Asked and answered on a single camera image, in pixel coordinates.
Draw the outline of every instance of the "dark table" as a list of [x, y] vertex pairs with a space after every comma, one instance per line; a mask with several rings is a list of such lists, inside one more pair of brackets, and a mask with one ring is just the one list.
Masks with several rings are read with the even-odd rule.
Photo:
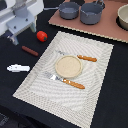
[[[63, 0], [44, 0], [44, 5], [57, 7], [62, 2]], [[78, 128], [59, 117], [14, 98], [12, 95], [27, 77], [28, 72], [12, 73], [6, 70], [12, 64], [29, 65], [32, 69], [57, 32], [62, 31], [114, 45], [91, 128], [128, 128], [128, 44], [49, 25], [48, 21], [55, 11], [43, 11], [38, 15], [37, 32], [41, 30], [48, 34], [46, 42], [38, 41], [36, 33], [32, 33], [30, 29], [18, 35], [20, 44], [17, 46], [8, 40], [0, 39], [0, 105], [51, 128]], [[39, 56], [34, 57], [22, 51], [22, 46], [37, 51]]]

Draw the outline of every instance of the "wooden plate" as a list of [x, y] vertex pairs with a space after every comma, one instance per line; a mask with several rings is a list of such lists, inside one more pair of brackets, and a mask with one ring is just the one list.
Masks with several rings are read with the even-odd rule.
[[63, 78], [73, 78], [82, 71], [83, 65], [79, 58], [75, 56], [63, 56], [55, 64], [56, 72]]

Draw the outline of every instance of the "tomato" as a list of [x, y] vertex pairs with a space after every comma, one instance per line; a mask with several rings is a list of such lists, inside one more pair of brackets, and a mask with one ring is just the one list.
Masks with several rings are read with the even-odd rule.
[[46, 41], [48, 38], [47, 34], [43, 31], [39, 31], [36, 36], [42, 42]]

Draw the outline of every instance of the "metal pot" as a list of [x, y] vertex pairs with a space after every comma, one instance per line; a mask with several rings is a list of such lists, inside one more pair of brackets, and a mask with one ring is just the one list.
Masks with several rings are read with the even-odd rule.
[[103, 10], [104, 2], [102, 4], [97, 4], [99, 0], [95, 3], [85, 3], [81, 6], [80, 10], [80, 20], [84, 24], [96, 24], [101, 19], [101, 14]]
[[118, 17], [120, 25], [128, 30], [128, 4], [118, 9]]
[[75, 2], [64, 2], [56, 8], [44, 8], [44, 10], [58, 9], [60, 17], [71, 20], [79, 15], [79, 5]]

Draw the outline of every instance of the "placemat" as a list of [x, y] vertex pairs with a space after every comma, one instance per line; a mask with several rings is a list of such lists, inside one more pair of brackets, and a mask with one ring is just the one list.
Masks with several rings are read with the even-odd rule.
[[[89, 128], [112, 49], [111, 44], [59, 31], [13, 96], [81, 128]], [[81, 60], [82, 73], [71, 79], [83, 84], [84, 90], [44, 78], [44, 71], [56, 74], [54, 64], [62, 56], [56, 50], [97, 58], [97, 62]]]

